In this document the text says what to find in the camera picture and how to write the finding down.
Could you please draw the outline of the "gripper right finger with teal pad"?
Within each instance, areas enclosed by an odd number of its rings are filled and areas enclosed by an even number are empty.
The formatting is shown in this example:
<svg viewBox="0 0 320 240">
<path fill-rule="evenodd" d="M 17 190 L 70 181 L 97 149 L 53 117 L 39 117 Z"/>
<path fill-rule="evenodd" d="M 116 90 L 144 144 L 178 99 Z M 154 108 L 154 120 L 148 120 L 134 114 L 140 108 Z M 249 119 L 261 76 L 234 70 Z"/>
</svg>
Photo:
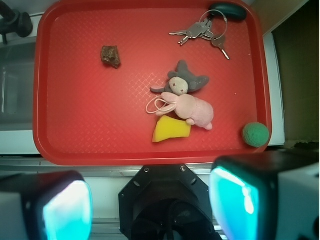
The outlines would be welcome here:
<svg viewBox="0 0 320 240">
<path fill-rule="evenodd" d="M 317 240 L 319 177 L 317 152 L 221 156 L 209 177 L 214 217 L 230 240 Z"/>
</svg>

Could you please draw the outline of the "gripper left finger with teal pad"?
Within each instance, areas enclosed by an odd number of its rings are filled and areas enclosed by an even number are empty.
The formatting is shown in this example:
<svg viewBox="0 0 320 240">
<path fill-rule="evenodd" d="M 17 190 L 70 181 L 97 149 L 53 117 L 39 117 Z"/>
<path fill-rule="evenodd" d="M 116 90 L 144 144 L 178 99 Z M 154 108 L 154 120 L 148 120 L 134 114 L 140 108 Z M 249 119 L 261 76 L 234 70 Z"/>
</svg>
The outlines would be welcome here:
<svg viewBox="0 0 320 240">
<path fill-rule="evenodd" d="M 92 192 L 79 172 L 1 176 L 2 240 L 88 240 L 92 224 Z"/>
</svg>

